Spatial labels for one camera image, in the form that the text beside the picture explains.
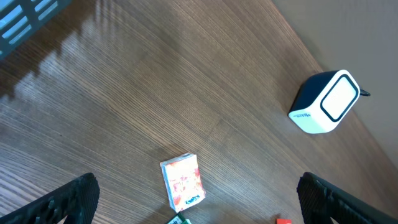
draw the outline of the wooden table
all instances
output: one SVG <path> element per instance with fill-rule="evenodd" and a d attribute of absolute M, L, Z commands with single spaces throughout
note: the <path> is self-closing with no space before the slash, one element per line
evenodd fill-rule
<path fill-rule="evenodd" d="M 196 224 L 302 223 L 305 171 L 397 218 L 397 170 L 354 112 L 320 135 L 287 117 L 320 71 L 270 0 L 75 0 L 0 62 L 0 214 L 93 172 L 95 223 L 164 223 L 159 162 L 192 152 Z"/>

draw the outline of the black cable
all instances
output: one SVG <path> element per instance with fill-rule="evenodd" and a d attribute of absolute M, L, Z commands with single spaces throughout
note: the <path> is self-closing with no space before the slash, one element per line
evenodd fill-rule
<path fill-rule="evenodd" d="M 360 90 L 361 90 L 361 93 L 360 93 L 361 96 L 371 96 L 371 94 L 368 91 L 365 91 L 362 89 L 360 89 Z"/>

